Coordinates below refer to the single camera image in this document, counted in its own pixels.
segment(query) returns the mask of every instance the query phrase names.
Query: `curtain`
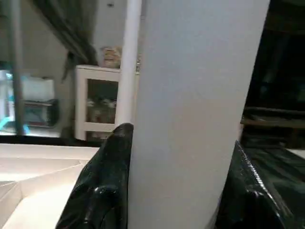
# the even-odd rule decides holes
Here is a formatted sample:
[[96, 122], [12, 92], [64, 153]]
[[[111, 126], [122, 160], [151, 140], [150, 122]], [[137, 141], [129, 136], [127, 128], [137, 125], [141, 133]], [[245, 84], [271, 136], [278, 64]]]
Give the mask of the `curtain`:
[[77, 64], [97, 65], [91, 45], [97, 0], [31, 0], [68, 50], [63, 80]]

